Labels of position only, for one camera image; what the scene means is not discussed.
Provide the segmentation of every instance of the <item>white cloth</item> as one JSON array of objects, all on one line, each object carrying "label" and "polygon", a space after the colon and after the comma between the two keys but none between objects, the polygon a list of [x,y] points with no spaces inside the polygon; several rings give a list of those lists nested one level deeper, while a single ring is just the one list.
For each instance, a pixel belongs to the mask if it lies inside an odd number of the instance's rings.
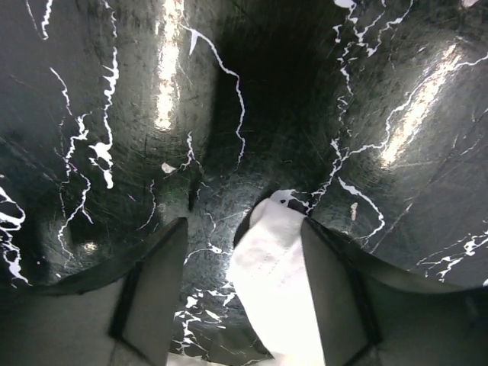
[{"label": "white cloth", "polygon": [[[228,279],[252,328],[274,357],[256,366],[325,366],[303,259],[300,228],[304,217],[264,200],[253,210],[249,230],[230,261]],[[217,366],[171,356],[168,366]]]}]

